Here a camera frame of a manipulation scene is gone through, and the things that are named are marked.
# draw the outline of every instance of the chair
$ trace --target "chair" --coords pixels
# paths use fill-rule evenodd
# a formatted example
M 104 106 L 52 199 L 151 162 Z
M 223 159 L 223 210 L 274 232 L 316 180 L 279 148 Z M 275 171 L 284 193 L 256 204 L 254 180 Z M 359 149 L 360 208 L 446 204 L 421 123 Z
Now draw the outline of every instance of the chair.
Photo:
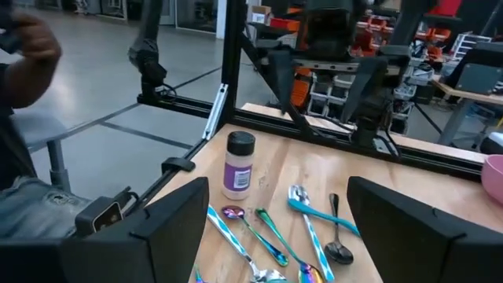
M 16 111 L 10 118 L 28 148 L 47 144 L 51 183 L 57 188 L 71 192 L 61 149 L 61 139 L 67 133 L 67 128 L 54 116 L 29 109 Z

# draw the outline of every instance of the gray floor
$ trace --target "gray floor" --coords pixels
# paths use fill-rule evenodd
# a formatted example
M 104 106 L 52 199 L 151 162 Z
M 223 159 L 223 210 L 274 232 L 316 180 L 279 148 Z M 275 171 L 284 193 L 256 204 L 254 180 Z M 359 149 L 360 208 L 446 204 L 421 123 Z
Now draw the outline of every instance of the gray floor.
M 200 138 L 206 121 L 134 105 L 140 76 L 126 54 L 136 27 L 55 12 L 31 12 L 50 24 L 64 50 L 52 86 L 31 108 L 52 112 L 74 130 L 75 134 L 63 141 L 73 192 L 95 198 L 131 186 L 143 193 L 160 177 L 160 163 L 170 156 L 181 156 Z M 172 86 L 222 63 L 222 42 L 207 36 L 161 28 L 159 46 L 160 62 L 168 70 L 166 83 Z M 3 62 L 16 59 L 0 54 Z M 247 62 L 243 60 L 240 68 L 237 104 L 264 105 L 271 91 Z M 178 95 L 213 101 L 219 84 L 217 70 L 180 87 Z M 448 112 L 424 108 L 441 127 L 449 118 Z M 472 123 L 466 124 L 466 128 L 475 129 Z M 413 138 L 434 142 L 439 136 L 417 111 L 409 120 L 409 128 Z M 41 178 L 49 181 L 46 150 L 32 156 Z

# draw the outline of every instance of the bottle cap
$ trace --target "bottle cap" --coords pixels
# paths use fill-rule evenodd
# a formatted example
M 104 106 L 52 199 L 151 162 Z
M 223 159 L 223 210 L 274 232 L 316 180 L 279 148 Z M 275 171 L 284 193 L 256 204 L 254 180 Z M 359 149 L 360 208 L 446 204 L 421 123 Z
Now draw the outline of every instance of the bottle cap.
M 255 137 L 245 131 L 235 131 L 227 137 L 227 151 L 236 156 L 249 156 L 255 151 Z

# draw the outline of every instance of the black metal frame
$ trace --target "black metal frame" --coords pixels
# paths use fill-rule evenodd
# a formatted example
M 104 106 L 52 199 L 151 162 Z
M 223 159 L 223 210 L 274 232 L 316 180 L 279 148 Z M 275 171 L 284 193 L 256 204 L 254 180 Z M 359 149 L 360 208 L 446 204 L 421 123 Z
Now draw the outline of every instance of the black metal frame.
M 351 144 L 348 135 L 334 130 L 314 127 L 323 136 L 312 134 L 307 129 L 299 129 L 296 124 L 290 120 L 281 119 L 263 114 L 244 111 L 236 108 L 237 84 L 239 78 L 241 50 L 251 58 L 257 70 L 261 71 L 255 47 L 242 32 L 244 29 L 244 19 L 246 18 L 247 6 L 245 0 L 233 0 L 227 2 L 226 10 L 226 33 L 223 50 L 222 62 L 222 83 L 228 85 L 228 94 L 223 106 L 222 114 L 217 125 L 217 131 L 226 123 L 241 127 L 247 127 L 253 130 L 263 131 L 269 134 L 276 134 L 286 138 L 293 138 L 303 142 L 313 143 L 315 145 L 327 146 L 332 149 L 356 153 L 379 160 L 403 164 L 406 166 L 417 167 L 440 174 L 452 175 L 456 178 L 463 178 L 474 182 L 480 182 L 480 172 L 482 164 L 460 158 L 445 156 L 438 153 L 431 153 L 421 149 L 415 149 L 405 146 L 398 146 L 402 151 L 402 157 L 396 159 L 388 154 L 379 153 L 373 149 L 365 149 Z M 269 87 L 274 90 L 274 82 L 261 73 Z M 177 97 L 175 101 L 160 101 L 138 96 L 138 102 L 182 112 L 189 115 L 195 115 L 202 118 L 208 118 L 212 103 L 193 100 L 187 97 Z M 189 150 L 184 156 L 190 160 L 196 153 L 204 147 L 205 140 L 201 140 L 197 145 Z M 179 170 L 167 171 L 159 180 L 154 183 L 149 190 L 142 196 L 142 201 L 135 208 L 147 204 L 164 187 Z

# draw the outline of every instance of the purple label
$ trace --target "purple label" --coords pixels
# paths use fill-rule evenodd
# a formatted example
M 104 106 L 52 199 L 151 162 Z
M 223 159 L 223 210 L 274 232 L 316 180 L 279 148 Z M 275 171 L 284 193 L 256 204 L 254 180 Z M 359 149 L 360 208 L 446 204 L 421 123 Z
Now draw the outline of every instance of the purple label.
M 234 167 L 226 164 L 223 172 L 223 184 L 227 189 L 235 192 L 246 190 L 250 186 L 252 166 Z

